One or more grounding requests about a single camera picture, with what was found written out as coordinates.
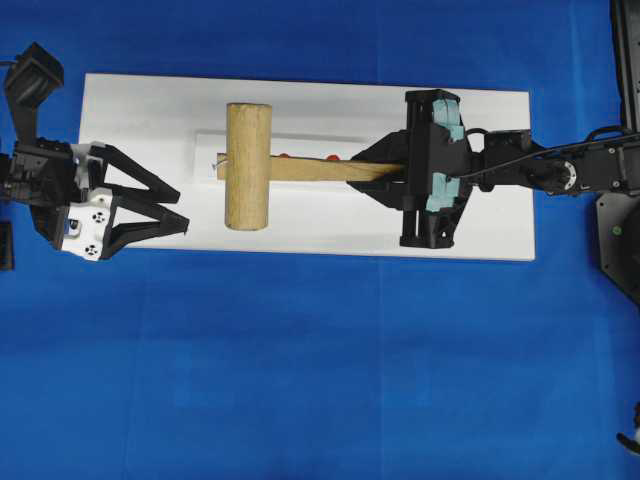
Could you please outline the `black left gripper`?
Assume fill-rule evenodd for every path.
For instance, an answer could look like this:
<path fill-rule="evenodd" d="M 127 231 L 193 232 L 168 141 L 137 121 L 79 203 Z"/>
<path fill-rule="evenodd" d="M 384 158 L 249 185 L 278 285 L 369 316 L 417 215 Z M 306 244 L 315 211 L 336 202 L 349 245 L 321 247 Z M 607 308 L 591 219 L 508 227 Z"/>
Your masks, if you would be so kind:
<path fill-rule="evenodd" d="M 481 170 L 451 92 L 414 90 L 405 94 L 406 130 L 385 135 L 351 160 L 406 165 L 405 182 L 348 181 L 358 192 L 386 208 L 403 211 L 400 245 L 449 249 L 470 199 L 470 174 Z"/>

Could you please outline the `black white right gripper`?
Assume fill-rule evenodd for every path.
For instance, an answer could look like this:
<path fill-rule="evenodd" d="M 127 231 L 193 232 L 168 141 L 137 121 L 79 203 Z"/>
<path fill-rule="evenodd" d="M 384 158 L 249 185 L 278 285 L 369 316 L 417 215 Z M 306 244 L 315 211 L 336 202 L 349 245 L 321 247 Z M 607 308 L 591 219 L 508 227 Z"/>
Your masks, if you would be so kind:
<path fill-rule="evenodd" d="M 16 142 L 12 154 L 1 156 L 1 199 L 27 205 L 34 228 L 54 249 L 87 261 L 108 260 L 132 243 L 187 233 L 189 219 L 160 205 L 177 204 L 178 190 L 116 147 L 105 145 L 100 158 L 91 151 L 95 146 Z M 106 182 L 109 167 L 145 189 Z M 150 221 L 115 224 L 119 209 Z"/>

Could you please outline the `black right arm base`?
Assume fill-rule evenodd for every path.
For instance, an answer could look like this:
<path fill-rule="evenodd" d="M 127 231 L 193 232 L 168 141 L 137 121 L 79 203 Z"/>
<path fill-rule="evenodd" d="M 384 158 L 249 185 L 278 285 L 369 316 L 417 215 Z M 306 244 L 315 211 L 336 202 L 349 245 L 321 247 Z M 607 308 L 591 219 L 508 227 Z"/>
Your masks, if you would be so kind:
<path fill-rule="evenodd" d="M 0 222 L 0 270 L 12 271 L 15 268 L 13 229 L 9 221 Z"/>

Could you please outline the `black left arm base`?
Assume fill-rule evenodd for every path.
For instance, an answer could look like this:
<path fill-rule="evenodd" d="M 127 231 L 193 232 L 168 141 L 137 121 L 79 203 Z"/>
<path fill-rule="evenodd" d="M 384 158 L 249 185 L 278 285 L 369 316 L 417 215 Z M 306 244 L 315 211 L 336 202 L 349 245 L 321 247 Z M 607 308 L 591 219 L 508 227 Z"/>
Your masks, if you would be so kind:
<path fill-rule="evenodd" d="M 600 269 L 639 305 L 639 197 L 600 195 L 596 219 Z"/>

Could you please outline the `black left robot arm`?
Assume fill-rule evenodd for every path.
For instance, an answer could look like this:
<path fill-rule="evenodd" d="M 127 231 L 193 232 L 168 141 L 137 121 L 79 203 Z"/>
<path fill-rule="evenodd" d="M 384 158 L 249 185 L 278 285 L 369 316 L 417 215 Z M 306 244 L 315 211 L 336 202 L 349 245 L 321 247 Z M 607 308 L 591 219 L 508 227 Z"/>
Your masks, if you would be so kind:
<path fill-rule="evenodd" d="M 639 192 L 639 135 L 612 126 L 578 143 L 545 148 L 528 130 L 479 129 L 484 147 L 473 151 L 460 99 L 451 92 L 409 91 L 404 129 L 355 156 L 355 161 L 391 164 L 396 173 L 351 181 L 357 191 L 403 214 L 403 247 L 449 249 L 473 189 L 522 186 L 547 194 Z"/>

